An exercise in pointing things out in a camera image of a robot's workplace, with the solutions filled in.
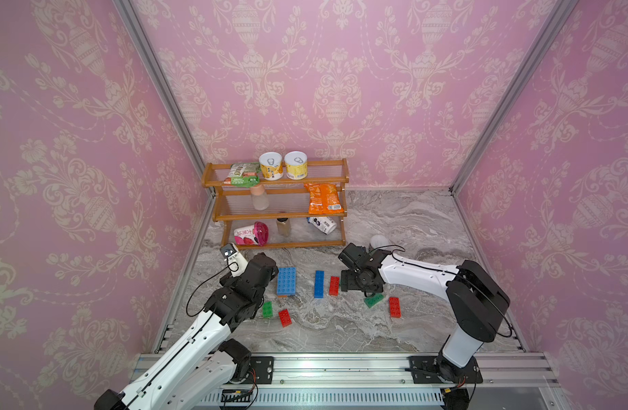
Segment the marble floor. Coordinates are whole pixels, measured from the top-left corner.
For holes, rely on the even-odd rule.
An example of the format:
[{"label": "marble floor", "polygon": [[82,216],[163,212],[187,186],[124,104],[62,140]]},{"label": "marble floor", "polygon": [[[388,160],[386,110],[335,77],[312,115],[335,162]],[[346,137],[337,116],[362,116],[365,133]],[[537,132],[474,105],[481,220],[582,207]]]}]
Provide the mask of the marble floor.
[{"label": "marble floor", "polygon": [[[368,246],[374,234],[384,234],[399,244],[409,258],[433,263],[459,264],[474,259],[474,251],[447,192],[349,191],[348,242]],[[292,221],[291,236],[320,240],[325,235],[303,221]],[[275,221],[266,221],[276,232]],[[221,222],[208,228],[193,274],[187,285],[169,344],[173,344],[193,322],[185,305],[196,286],[225,266],[220,254]],[[333,232],[328,239],[337,239]],[[277,278],[266,289],[265,299],[273,303],[274,317],[261,313],[245,321],[233,337],[253,352],[437,352],[455,327],[449,304],[416,289],[385,285],[385,299],[368,308],[359,291],[329,296],[330,276],[339,276],[346,267],[337,258],[341,247],[266,249],[278,267],[296,267],[296,295],[277,298]],[[260,250],[244,251],[247,259]],[[316,270],[325,271],[325,298],[314,299]],[[218,280],[202,286],[189,305],[196,312],[219,287]],[[400,298],[401,319],[389,315],[389,297]],[[283,328],[277,313],[288,309],[293,324]],[[506,326],[501,332],[507,333]],[[496,337],[481,351],[516,351],[513,339]]]}]

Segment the damask pattern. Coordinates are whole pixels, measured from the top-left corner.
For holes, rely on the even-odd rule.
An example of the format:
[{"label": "damask pattern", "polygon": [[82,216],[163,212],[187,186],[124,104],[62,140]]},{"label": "damask pattern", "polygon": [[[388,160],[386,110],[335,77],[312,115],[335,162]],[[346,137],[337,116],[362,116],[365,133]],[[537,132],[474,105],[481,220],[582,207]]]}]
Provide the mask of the damask pattern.
[{"label": "damask pattern", "polygon": [[628,0],[578,3],[459,197],[574,408],[628,408]]},{"label": "damask pattern", "polygon": [[303,150],[356,186],[446,187],[555,0],[133,3],[205,160]]},{"label": "damask pattern", "polygon": [[127,384],[198,181],[111,2],[0,1],[0,409],[89,408]]}]

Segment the lego brick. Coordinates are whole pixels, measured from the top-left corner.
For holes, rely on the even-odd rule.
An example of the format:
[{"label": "lego brick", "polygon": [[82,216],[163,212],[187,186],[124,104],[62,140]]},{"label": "lego brick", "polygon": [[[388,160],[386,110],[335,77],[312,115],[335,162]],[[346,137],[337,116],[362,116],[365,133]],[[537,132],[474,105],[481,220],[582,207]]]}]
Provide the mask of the lego brick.
[{"label": "lego brick", "polygon": [[261,314],[263,317],[270,319],[273,317],[273,303],[272,302],[264,302],[264,306],[262,307]]},{"label": "lego brick", "polygon": [[369,296],[368,298],[364,298],[364,303],[370,308],[375,306],[380,300],[384,299],[385,296],[381,293],[376,293],[373,296]]},{"label": "lego brick", "polygon": [[323,280],[325,279],[325,272],[322,270],[316,271],[316,278],[314,279],[314,299],[323,299]]},{"label": "lego brick", "polygon": [[277,274],[277,295],[295,295],[295,268],[279,268]]},{"label": "lego brick", "polygon": [[291,324],[291,316],[289,316],[289,311],[287,309],[280,310],[280,322],[282,322],[282,327],[287,327]]},{"label": "lego brick", "polygon": [[389,298],[389,312],[391,317],[400,317],[400,300],[398,298]]},{"label": "lego brick", "polygon": [[330,296],[339,296],[339,276],[330,276]]}]

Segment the snack bag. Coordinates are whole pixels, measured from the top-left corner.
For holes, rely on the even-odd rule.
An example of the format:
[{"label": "snack bag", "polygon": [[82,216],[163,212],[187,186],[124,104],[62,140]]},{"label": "snack bag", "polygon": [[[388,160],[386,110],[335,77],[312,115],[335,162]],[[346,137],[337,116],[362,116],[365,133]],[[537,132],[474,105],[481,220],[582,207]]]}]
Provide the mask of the snack bag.
[{"label": "snack bag", "polygon": [[232,185],[249,188],[260,183],[260,177],[257,175],[260,170],[260,164],[236,163],[232,164],[227,178],[223,181],[223,185]]},{"label": "snack bag", "polygon": [[335,184],[305,184],[309,190],[309,213],[335,214],[343,210]]}]

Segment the red lego brick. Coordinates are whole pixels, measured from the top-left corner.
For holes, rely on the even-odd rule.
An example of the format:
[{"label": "red lego brick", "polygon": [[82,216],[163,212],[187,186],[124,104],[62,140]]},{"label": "red lego brick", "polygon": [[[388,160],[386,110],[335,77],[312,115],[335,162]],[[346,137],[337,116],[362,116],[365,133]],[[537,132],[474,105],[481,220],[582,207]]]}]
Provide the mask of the red lego brick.
[{"label": "red lego brick", "polygon": [[330,276],[330,296],[339,296],[339,276]]},{"label": "red lego brick", "polygon": [[398,298],[389,298],[389,311],[391,317],[400,317],[400,300]]},{"label": "red lego brick", "polygon": [[282,322],[282,327],[287,327],[291,324],[291,316],[289,316],[289,311],[284,309],[280,311],[280,322]]}]

